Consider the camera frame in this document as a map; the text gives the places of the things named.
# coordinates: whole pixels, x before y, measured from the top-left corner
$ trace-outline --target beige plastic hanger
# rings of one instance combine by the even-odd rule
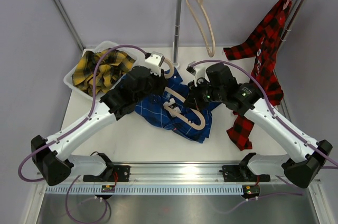
[[[173,95],[174,97],[176,97],[181,102],[185,101],[185,98],[183,96],[181,96],[179,93],[177,93],[176,91],[174,91],[174,90],[172,90],[168,87],[165,87],[164,90],[167,91],[169,94]],[[205,119],[204,119],[203,115],[197,110],[191,109],[196,114],[196,116],[198,116],[198,118],[200,119],[201,123],[199,125],[189,121],[186,117],[184,117],[180,113],[174,111],[172,108],[165,106],[165,105],[163,105],[163,107],[164,107],[165,110],[169,111],[171,114],[174,114],[180,120],[187,123],[188,125],[190,125],[192,128],[194,128],[196,130],[202,130],[205,127]]]
[[[174,75],[175,69],[174,66],[172,64],[172,62],[169,59],[164,59],[164,63],[166,63],[169,66],[169,73],[165,74],[164,77],[166,79],[171,78]],[[177,93],[176,91],[166,87],[165,91],[167,91],[169,94],[173,95],[174,97],[176,97],[178,100],[180,100],[181,102],[185,101],[185,98],[183,96],[181,96],[179,93]],[[172,108],[163,105],[164,109],[169,111],[171,114],[174,114],[176,117],[178,117],[180,120],[182,120],[183,122],[187,123],[188,125],[190,125],[192,128],[196,129],[196,130],[202,130],[205,127],[205,119],[203,117],[203,115],[194,109],[191,109],[200,119],[201,123],[199,125],[189,121],[186,117],[184,117],[183,115],[181,115],[180,113],[174,111]]]
[[[202,28],[202,25],[201,25],[201,22],[199,21],[194,9],[191,7],[190,3],[189,3],[189,0],[185,0],[186,2],[186,5],[188,6],[192,16],[194,17],[195,21],[196,21],[196,24],[197,26],[199,27],[199,30],[202,34],[202,37],[203,37],[203,40],[204,40],[204,43],[205,43],[205,47],[206,47],[206,51],[208,52],[208,55],[209,57],[213,57],[214,54],[215,54],[215,37],[213,35],[213,31],[212,31],[212,27],[211,27],[211,23],[210,23],[210,20],[209,20],[209,17],[208,17],[208,14],[206,13],[205,9],[204,9],[204,6],[203,6],[203,0],[196,0],[202,13],[203,13],[203,16],[206,20],[206,23],[208,25],[208,28],[209,28],[209,32],[210,32],[210,35],[211,35],[211,40],[212,40],[212,50],[210,51],[210,46],[209,46],[209,43],[208,43],[208,40],[206,39],[206,36],[205,36],[205,32]]]

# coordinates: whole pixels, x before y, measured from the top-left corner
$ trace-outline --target blue plaid shirt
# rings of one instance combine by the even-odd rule
[[[183,80],[179,72],[175,68],[174,76],[168,79],[167,87],[186,98],[189,93],[189,88],[187,85],[181,84],[182,81]],[[205,118],[205,127],[202,130],[196,130],[179,118],[172,117],[169,112],[163,108],[163,103],[169,101],[171,98],[174,98],[176,105],[179,107],[181,114],[184,117],[197,125],[200,124],[200,120],[196,114],[192,112],[191,109],[184,107],[180,100],[169,94],[167,91],[164,91],[162,96],[150,95],[144,98],[136,105],[135,112],[144,117],[154,126],[161,127],[166,130],[172,130],[191,141],[203,143],[205,138],[209,138],[212,123],[211,111],[215,109],[219,103],[212,102],[206,109],[201,111],[201,114]]]

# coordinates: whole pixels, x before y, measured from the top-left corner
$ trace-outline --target lavender wall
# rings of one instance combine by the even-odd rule
[[[31,185],[17,176],[30,140],[61,126],[70,90],[63,76],[80,53],[51,0],[0,0],[1,223],[22,223]],[[24,174],[36,173],[33,164]]]
[[[330,141],[333,144],[331,157],[338,160],[336,1],[307,1],[278,56],[276,70],[293,123],[318,140]],[[338,172],[321,173],[338,222]]]
[[[204,0],[216,45],[245,40],[278,0]],[[87,46],[102,40],[141,46],[171,46],[176,0],[62,0]],[[182,3],[181,46],[203,46],[201,34]]]

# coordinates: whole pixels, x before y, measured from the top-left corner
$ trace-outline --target yellow plaid shirt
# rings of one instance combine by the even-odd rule
[[[94,69],[99,59],[107,51],[108,49],[98,53],[85,52],[72,75],[74,86],[90,96],[93,95]],[[135,60],[126,52],[118,50],[109,52],[101,62],[96,75],[96,94],[101,91],[108,92],[115,82],[133,67],[134,63]]]

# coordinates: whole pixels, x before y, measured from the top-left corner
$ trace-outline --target hanging shirt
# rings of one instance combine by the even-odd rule
[[[264,88],[272,105],[279,105],[284,96],[273,70],[281,33],[291,7],[289,3],[283,10],[286,1],[279,0],[243,44],[223,49],[229,60],[256,57],[251,75]],[[230,139],[241,151],[252,149],[249,135],[253,127],[252,121],[238,116],[233,127],[227,130]]]
[[[175,68],[174,75],[168,79],[167,87],[186,98],[189,93],[189,87],[187,85],[181,84],[182,81],[183,80],[179,72]],[[184,117],[197,125],[200,124],[200,120],[197,115],[191,109],[184,107],[180,100],[169,94],[167,91],[164,91],[162,96],[149,95],[148,97],[144,98],[136,105],[135,112],[144,117],[150,124],[156,127],[172,130],[173,132],[191,141],[203,143],[205,138],[209,138],[212,124],[211,111],[220,105],[220,103],[213,102],[209,104],[206,109],[200,111],[205,119],[205,127],[202,130],[196,130],[187,123],[180,120],[178,117],[172,117],[170,113],[164,109],[163,104],[169,101],[171,98],[174,98],[176,105]]]

